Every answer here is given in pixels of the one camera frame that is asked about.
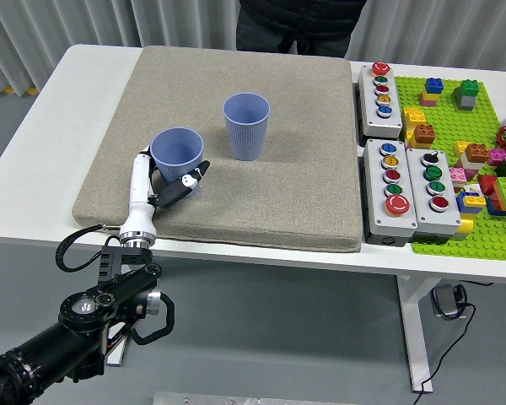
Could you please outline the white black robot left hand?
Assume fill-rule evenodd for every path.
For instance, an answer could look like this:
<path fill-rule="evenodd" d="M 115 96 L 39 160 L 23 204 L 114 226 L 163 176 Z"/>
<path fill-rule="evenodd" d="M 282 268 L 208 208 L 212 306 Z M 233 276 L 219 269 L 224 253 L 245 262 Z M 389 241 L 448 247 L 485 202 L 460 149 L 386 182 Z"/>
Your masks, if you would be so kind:
<path fill-rule="evenodd" d="M 194 164 L 193 169 L 163 186 L 155 193 L 152 188 L 154 159 L 146 147 L 133 163 L 129 196 L 129 214 L 126 222 L 120 227 L 119 240 L 125 247 L 148 249 L 156 240 L 157 231 L 153 225 L 156 208 L 169 208 L 181 199 L 190 196 L 198 188 L 210 162 L 203 160 Z"/>

